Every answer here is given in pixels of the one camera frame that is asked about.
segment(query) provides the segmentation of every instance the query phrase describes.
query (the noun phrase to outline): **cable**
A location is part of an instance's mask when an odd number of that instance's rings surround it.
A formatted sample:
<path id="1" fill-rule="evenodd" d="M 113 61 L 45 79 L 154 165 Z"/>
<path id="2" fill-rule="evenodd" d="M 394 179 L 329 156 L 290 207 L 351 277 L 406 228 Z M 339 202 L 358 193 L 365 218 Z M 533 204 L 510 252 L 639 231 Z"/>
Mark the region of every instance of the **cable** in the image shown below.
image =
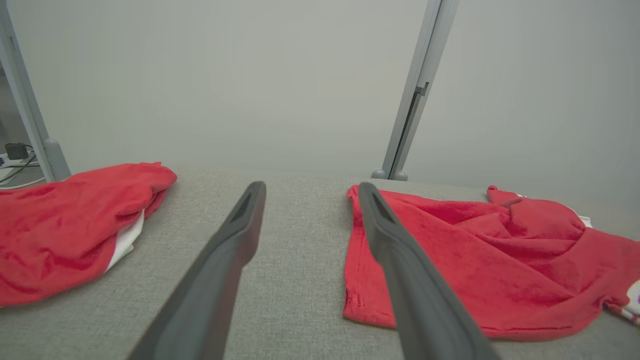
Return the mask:
<path id="1" fill-rule="evenodd" d="M 12 186 L 10 188 L 3 188 L 2 186 L 0 186 L 0 191 L 3 191 L 3 190 L 15 190 L 15 189 L 25 188 L 25 187 L 27 187 L 29 185 L 33 185 L 35 183 L 39 183 L 40 181 L 43 181 L 43 180 L 44 180 L 44 177 L 41 177 L 40 179 L 34 180 L 34 181 L 30 182 L 30 183 L 26 183 L 26 184 L 22 184 L 22 185 L 18 185 L 18 186 Z"/>
<path id="2" fill-rule="evenodd" d="M 0 166 L 0 170 L 4 169 L 4 168 L 10 168 L 10 167 L 40 167 L 39 165 L 40 163 L 37 161 L 32 162 L 29 166 L 25 165 L 25 164 L 11 164 L 11 165 L 3 165 Z"/>
<path id="3" fill-rule="evenodd" d="M 3 182 L 5 182 L 5 181 L 7 181 L 7 180 L 11 179 L 12 177 L 16 176 L 17 174 L 19 174 L 19 173 L 20 173 L 21 171 L 23 171 L 23 170 L 24 170 L 24 168 L 26 168 L 26 167 L 27 167 L 27 165 L 29 165 L 29 164 L 33 161 L 33 159 L 35 159 L 35 158 L 36 158 L 36 154 L 32 155 L 32 156 L 29 158 L 29 161 L 27 161 L 27 163 L 26 163 L 26 164 L 24 164 L 24 166 L 23 166 L 23 167 L 20 167 L 20 168 L 18 169 L 18 171 L 14 172 L 13 174 L 9 174 L 9 175 L 5 176 L 2 180 L 0 180 L 0 183 L 3 183 Z"/>

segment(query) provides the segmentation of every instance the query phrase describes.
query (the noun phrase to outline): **gray fabric surface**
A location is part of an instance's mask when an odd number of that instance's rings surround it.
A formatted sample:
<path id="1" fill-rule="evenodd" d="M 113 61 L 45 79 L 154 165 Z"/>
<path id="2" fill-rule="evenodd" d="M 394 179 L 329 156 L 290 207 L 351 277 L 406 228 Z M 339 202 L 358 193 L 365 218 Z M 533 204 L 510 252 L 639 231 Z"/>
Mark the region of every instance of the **gray fabric surface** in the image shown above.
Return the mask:
<path id="1" fill-rule="evenodd" d="M 174 169 L 178 181 L 144 225 L 136 250 L 102 278 L 36 304 L 0 309 L 0 359 L 121 359 L 159 311 L 246 186 L 267 183 L 258 251 L 244 269 L 227 358 L 401 358 L 396 331 L 345 320 L 343 269 L 351 232 L 347 189 L 486 200 L 484 190 L 272 172 Z M 637 237 L 636 214 L 568 200 L 611 233 Z M 604 313 L 556 341 L 496 341 L 504 359 L 637 359 L 640 330 Z"/>

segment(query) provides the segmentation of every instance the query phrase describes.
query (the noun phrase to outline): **red cloth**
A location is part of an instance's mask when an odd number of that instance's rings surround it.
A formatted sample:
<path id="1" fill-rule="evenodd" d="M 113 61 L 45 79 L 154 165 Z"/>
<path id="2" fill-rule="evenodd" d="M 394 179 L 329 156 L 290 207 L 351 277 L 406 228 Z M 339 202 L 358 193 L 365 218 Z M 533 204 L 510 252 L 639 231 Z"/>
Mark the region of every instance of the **red cloth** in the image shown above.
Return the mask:
<path id="1" fill-rule="evenodd" d="M 100 277 L 118 230 L 153 214 L 176 178 L 160 163 L 124 164 L 0 191 L 0 306 Z"/>
<path id="2" fill-rule="evenodd" d="M 549 340 L 585 328 L 602 304 L 628 304 L 640 243 L 586 228 L 566 206 L 489 187 L 492 203 L 380 192 L 487 336 Z M 395 327 L 358 201 L 344 280 L 346 318 Z"/>

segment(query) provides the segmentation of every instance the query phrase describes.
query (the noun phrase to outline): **white wall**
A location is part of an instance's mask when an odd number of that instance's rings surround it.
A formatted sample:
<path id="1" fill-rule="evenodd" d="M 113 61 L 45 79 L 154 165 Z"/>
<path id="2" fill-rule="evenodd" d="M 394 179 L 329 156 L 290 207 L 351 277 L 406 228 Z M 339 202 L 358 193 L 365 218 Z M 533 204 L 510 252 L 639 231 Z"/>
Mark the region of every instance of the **white wall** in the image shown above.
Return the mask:
<path id="1" fill-rule="evenodd" d="M 426 0 L 9 0 L 73 172 L 128 161 L 368 176 Z"/>
<path id="2" fill-rule="evenodd" d="M 640 2 L 461 0 L 410 181 L 640 208 Z"/>

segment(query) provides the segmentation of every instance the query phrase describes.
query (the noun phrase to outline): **white fabric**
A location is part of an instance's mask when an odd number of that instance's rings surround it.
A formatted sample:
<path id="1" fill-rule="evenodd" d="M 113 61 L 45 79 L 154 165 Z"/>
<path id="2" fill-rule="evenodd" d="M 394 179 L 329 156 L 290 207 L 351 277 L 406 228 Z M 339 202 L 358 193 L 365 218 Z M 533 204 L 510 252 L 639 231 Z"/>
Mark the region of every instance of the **white fabric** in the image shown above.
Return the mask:
<path id="1" fill-rule="evenodd" d="M 131 225 L 121 229 L 116 238 L 116 249 L 113 251 L 111 261 L 107 266 L 107 272 L 115 263 L 120 261 L 124 256 L 133 251 L 133 242 L 136 241 L 140 233 L 142 233 L 142 223 L 145 221 L 145 210 L 140 211 L 140 216 Z"/>
<path id="2" fill-rule="evenodd" d="M 623 316 L 625 316 L 624 312 L 629 313 L 632 317 L 629 320 L 638 322 L 638 317 L 640 315 L 640 280 L 636 281 L 627 291 L 627 296 L 629 297 L 629 304 L 622 308 Z"/>

